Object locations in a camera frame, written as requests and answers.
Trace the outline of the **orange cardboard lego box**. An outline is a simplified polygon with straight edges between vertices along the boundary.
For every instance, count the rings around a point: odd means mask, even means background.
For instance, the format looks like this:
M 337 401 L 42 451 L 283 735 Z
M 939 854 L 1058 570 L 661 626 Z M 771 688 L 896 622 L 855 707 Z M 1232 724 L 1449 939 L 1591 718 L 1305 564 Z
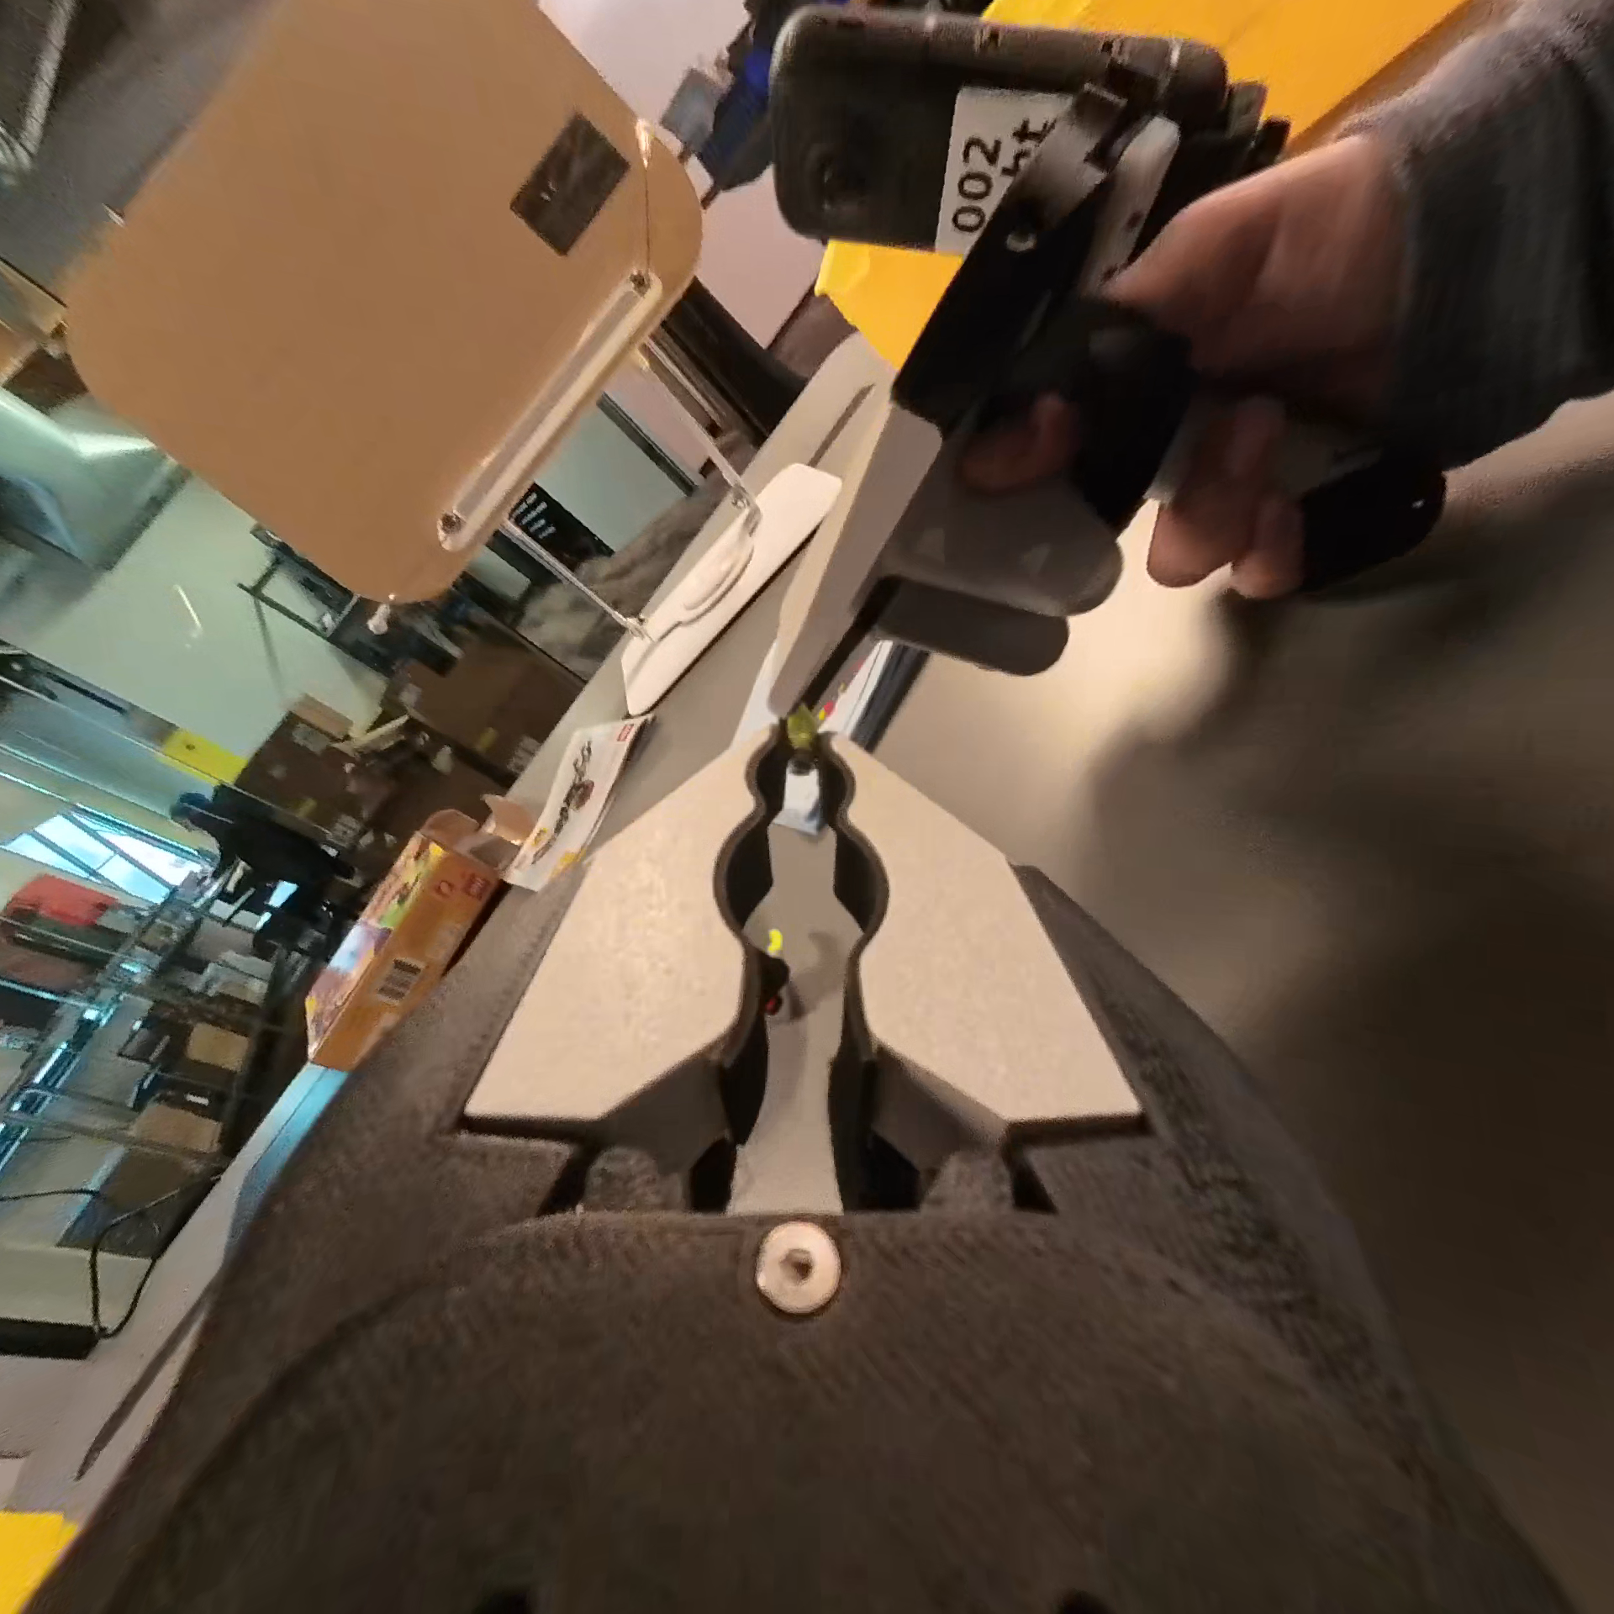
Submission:
M 309 1060 L 354 1070 L 416 1013 L 473 939 L 520 847 L 488 802 L 483 821 L 435 812 L 396 854 L 306 995 Z

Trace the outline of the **yellow plastic bin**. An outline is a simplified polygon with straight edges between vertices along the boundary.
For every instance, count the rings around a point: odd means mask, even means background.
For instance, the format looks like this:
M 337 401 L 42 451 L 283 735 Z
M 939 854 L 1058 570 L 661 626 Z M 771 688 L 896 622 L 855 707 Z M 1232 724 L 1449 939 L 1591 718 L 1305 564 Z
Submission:
M 1504 10 L 1507 2 L 993 2 L 985 14 L 1201 39 L 1225 55 L 1236 80 L 1268 87 L 1268 113 L 1291 124 L 1291 150 L 1312 150 Z M 819 294 L 899 367 L 956 271 L 948 254 L 836 241 Z

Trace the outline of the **closed instruction booklet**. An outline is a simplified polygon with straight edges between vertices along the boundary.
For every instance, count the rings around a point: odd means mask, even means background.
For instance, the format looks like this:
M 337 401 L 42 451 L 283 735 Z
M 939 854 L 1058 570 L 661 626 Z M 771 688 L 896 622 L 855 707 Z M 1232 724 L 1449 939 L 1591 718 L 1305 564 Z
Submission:
M 624 717 L 582 728 L 567 743 L 553 790 L 532 831 L 520 846 L 506 880 L 541 891 L 590 850 L 630 759 L 656 717 Z

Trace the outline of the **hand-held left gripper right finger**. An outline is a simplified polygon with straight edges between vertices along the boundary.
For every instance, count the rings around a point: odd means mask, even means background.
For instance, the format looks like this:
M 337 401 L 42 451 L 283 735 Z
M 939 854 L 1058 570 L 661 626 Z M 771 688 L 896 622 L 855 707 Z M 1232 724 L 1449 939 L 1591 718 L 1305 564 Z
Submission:
M 1128 1130 L 1142 1100 L 1010 858 L 855 740 L 821 748 L 859 939 L 830 1076 L 837 1167 Z

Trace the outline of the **open instruction booklet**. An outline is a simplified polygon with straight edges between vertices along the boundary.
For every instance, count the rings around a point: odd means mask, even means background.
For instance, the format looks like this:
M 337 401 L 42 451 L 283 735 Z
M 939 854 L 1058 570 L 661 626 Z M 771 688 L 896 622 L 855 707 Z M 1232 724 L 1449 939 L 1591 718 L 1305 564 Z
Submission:
M 862 748 L 880 747 L 929 658 L 929 650 L 896 640 L 866 640 L 819 700 L 819 732 L 849 737 Z

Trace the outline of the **wooden board on white stand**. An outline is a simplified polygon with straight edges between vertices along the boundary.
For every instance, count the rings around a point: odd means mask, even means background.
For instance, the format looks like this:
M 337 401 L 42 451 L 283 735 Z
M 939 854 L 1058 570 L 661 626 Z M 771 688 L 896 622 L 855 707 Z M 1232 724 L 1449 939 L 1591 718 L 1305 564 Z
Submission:
M 541 2 L 143 2 L 14 245 L 96 401 L 383 613 L 443 596 L 639 363 L 767 438 L 661 131 Z

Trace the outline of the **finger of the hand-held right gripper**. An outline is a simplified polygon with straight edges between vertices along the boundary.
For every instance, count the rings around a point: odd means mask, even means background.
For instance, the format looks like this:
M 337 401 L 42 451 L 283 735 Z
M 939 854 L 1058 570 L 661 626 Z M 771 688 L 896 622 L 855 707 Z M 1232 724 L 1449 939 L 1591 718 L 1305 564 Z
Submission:
M 1070 637 L 1066 615 L 1035 615 L 922 582 L 882 585 L 874 629 L 899 645 L 1020 677 L 1051 670 Z
M 874 629 L 888 582 L 1066 615 L 1106 600 L 1121 578 L 1121 527 L 1066 479 L 974 494 L 958 479 L 952 438 L 899 401 L 855 467 L 852 494 L 810 541 L 778 621 L 767 711 L 815 703 Z

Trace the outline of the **person's right forearm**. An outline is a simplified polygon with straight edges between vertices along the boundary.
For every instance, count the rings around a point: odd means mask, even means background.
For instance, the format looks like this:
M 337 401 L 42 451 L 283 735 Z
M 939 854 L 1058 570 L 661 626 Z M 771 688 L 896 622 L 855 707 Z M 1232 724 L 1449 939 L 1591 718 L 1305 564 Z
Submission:
M 1457 468 L 1612 392 L 1612 2 L 1523 2 L 1345 135 L 1402 193 L 1400 438 Z

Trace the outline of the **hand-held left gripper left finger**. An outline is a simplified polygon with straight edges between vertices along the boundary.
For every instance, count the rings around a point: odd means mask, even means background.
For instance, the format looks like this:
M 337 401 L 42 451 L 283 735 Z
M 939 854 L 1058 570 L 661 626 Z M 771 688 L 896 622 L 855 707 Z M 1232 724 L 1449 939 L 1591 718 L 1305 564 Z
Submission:
M 687 1174 L 744 1144 L 767 1083 L 762 954 L 774 740 L 705 762 L 582 865 L 464 1126 L 627 1144 Z

